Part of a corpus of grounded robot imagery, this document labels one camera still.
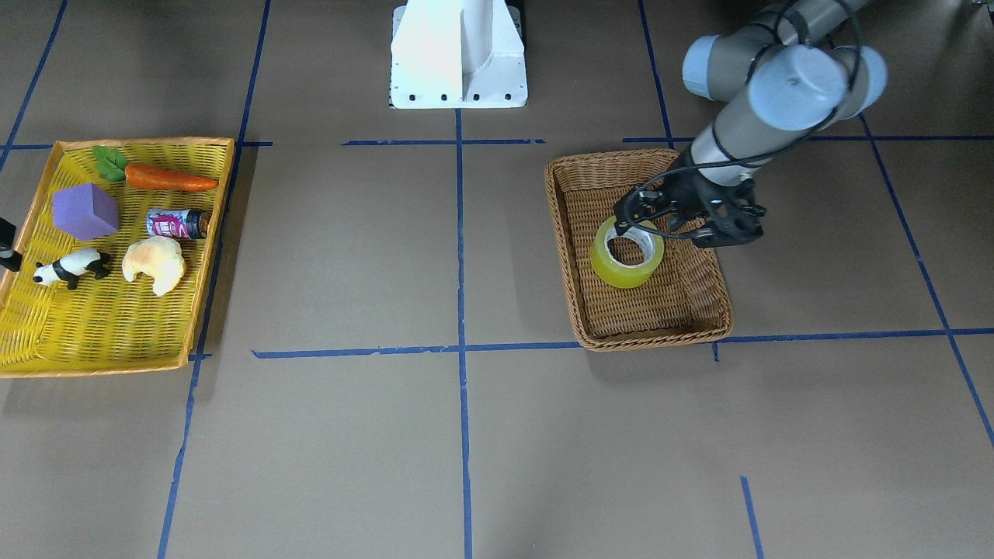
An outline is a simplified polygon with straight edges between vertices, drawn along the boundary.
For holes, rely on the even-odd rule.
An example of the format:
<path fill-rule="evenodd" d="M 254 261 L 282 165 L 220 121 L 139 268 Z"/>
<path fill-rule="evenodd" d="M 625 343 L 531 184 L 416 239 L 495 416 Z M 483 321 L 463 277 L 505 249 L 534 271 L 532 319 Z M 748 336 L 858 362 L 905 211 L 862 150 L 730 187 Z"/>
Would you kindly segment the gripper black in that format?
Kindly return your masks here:
<path fill-rule="evenodd" d="M 731 186 L 711 181 L 690 152 L 683 152 L 660 175 L 622 196 L 613 206 L 617 237 L 645 230 L 641 222 L 664 222 L 665 238 L 689 240 L 698 248 L 752 243 L 764 235 L 766 208 L 757 204 L 755 181 Z"/>

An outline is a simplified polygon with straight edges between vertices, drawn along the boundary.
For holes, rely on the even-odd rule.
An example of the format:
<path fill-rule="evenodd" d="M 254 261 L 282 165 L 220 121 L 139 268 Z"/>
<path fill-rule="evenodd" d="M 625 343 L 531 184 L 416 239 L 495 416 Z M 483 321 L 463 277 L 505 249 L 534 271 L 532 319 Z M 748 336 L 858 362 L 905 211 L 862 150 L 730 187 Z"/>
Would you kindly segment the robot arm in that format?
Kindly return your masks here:
<path fill-rule="evenodd" d="M 863 6 L 782 1 L 730 35 L 693 42 L 683 84 L 724 107 L 664 172 L 615 203 L 614 234 L 640 231 L 699 248 L 761 238 L 757 171 L 883 95 L 888 69 L 865 45 Z"/>

